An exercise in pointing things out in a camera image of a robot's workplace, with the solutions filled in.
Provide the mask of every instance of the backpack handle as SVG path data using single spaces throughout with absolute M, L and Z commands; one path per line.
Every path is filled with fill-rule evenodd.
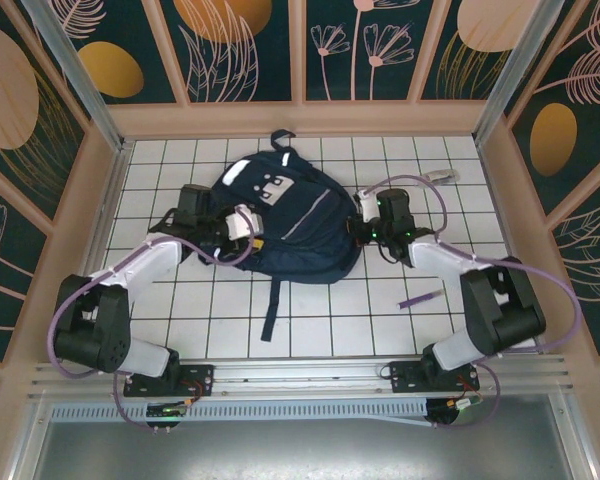
M 273 132 L 271 134 L 271 146 L 273 147 L 273 149 L 276 152 L 290 152 L 290 151 L 294 151 L 295 149 L 293 147 L 283 147 L 282 145 L 280 145 L 278 143 L 278 140 L 280 140 L 281 138 L 284 137 L 289 137 L 289 138 L 294 138 L 296 136 L 295 133 L 290 132 L 289 130 L 285 130 L 285 129 L 280 129 L 280 130 L 276 130 L 275 132 Z

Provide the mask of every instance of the navy blue backpack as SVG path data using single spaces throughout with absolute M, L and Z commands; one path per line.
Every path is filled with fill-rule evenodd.
M 280 282 L 330 284 L 351 271 L 361 249 L 347 231 L 357 208 L 346 190 L 292 147 L 271 135 L 274 151 L 248 155 L 211 188 L 221 206 L 246 204 L 262 217 L 262 247 L 236 266 L 272 277 L 261 340 L 269 342 L 278 311 Z

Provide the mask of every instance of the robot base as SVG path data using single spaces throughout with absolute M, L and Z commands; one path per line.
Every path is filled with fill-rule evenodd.
M 454 370 L 444 370 L 433 354 L 433 345 L 424 349 L 421 360 L 391 362 L 389 378 L 393 393 L 462 392 L 462 378 L 475 390 L 480 389 L 476 369 L 470 364 Z
M 178 365 L 173 375 L 177 379 L 175 382 L 165 381 L 164 375 L 159 378 L 131 375 L 123 394 L 127 398 L 209 397 L 213 388 L 213 370 L 213 365 Z

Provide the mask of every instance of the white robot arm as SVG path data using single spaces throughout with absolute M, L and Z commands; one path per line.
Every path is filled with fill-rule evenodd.
M 375 241 L 396 261 L 462 292 L 466 328 L 424 349 L 422 364 L 431 383 L 544 332 L 545 318 L 525 272 L 480 263 L 440 242 L 432 230 L 417 228 L 402 189 L 362 191 L 356 198 L 361 215 L 350 221 L 349 230 L 359 244 Z M 503 260 L 519 263 L 514 257 Z
M 178 239 L 207 247 L 217 257 L 245 249 L 245 239 L 250 235 L 247 221 L 255 235 L 262 233 L 260 217 L 247 206 L 238 207 L 242 215 L 232 211 L 210 215 L 209 202 L 208 188 L 185 185 L 178 208 L 170 210 L 116 266 L 88 277 L 71 275 L 63 281 L 58 306 L 94 279 L 110 273 L 62 312 L 53 333 L 58 358 L 107 373 L 119 371 L 153 378 L 168 376 L 169 371 L 177 369 L 173 365 L 178 362 L 177 352 L 131 337 L 131 305 L 154 281 L 192 253 Z M 167 237 L 155 242 L 165 234 L 171 235 L 171 240 Z

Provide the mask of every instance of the white grid mat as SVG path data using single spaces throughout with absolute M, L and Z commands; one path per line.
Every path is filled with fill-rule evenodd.
M 292 145 L 351 193 L 389 175 L 456 169 L 458 185 L 440 187 L 450 212 L 442 236 L 479 255 L 506 255 L 471 137 L 296 138 Z M 183 184 L 211 186 L 228 162 L 259 148 L 269 150 L 269 139 L 137 142 L 105 263 L 117 262 L 144 239 L 147 228 L 177 205 Z M 416 224 L 440 226 L 437 199 L 418 188 L 408 191 Z M 386 263 L 373 246 L 334 285 L 284 282 L 273 340 L 265 343 L 260 333 L 269 283 L 257 273 L 204 266 L 192 255 L 135 303 L 133 335 L 185 359 L 399 355 L 421 353 L 464 324 L 460 293 L 451 290 L 398 314 L 397 302 L 443 282 Z

